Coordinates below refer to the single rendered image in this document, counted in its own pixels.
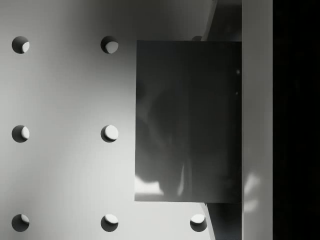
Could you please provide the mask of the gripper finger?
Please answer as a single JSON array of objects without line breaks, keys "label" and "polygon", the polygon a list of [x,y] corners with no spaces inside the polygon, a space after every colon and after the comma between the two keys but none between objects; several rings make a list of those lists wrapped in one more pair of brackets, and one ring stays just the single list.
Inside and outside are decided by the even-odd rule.
[{"label": "gripper finger", "polygon": [[242,0],[210,0],[203,41],[242,40]]},{"label": "gripper finger", "polygon": [[242,205],[240,203],[200,203],[204,221],[201,232],[210,240],[242,240]]}]

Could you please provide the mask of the grey cube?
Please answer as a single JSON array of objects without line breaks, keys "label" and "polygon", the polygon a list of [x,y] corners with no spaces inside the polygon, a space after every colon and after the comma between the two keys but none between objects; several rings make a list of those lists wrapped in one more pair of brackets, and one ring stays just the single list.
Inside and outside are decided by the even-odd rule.
[{"label": "grey cube", "polygon": [[134,199],[242,200],[242,44],[136,45]]}]

